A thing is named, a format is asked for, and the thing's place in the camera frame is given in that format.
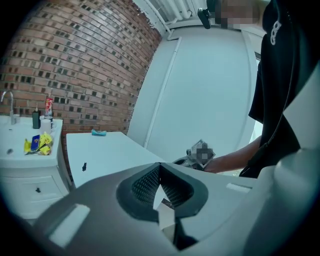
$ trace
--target sink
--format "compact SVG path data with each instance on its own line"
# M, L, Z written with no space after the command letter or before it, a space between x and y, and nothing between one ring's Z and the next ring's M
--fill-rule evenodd
M31 141L33 136L41 133L40 129L33 129L31 117L19 117L16 124L11 124L9 116L0 115L0 168L56 166L62 125L62 120L53 120L53 146L50 155L25 155L25 139Z

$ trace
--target blue object on table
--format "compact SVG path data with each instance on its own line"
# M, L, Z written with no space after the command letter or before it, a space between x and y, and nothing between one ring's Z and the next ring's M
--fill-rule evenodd
M31 141L31 151L36 151L39 148L39 143L40 143L40 135L36 135L32 137Z
M95 129L92 129L91 134L95 135L95 136L106 136L107 135L107 131L106 130L95 130Z

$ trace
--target table top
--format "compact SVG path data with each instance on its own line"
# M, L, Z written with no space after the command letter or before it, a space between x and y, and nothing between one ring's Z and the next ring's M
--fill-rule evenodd
M68 133L67 154L76 188L95 178L123 170L164 162L122 132L107 132L106 136L91 133Z

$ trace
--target chrome faucet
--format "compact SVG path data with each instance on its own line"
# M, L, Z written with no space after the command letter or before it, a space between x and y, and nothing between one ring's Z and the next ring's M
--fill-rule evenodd
M5 91L2 93L1 102L4 101L4 97L5 97L6 93L10 93L10 98L11 98L10 119L11 119L11 124L14 125L14 124L16 123L15 116L14 116L14 94L12 93L11 90L5 90Z

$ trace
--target white logo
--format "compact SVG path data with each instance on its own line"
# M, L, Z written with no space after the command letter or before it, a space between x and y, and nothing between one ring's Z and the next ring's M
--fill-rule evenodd
M271 44L274 46L276 44L276 36L277 36L277 32L281 27L281 23L279 21L276 21L273 25L273 29L271 31Z

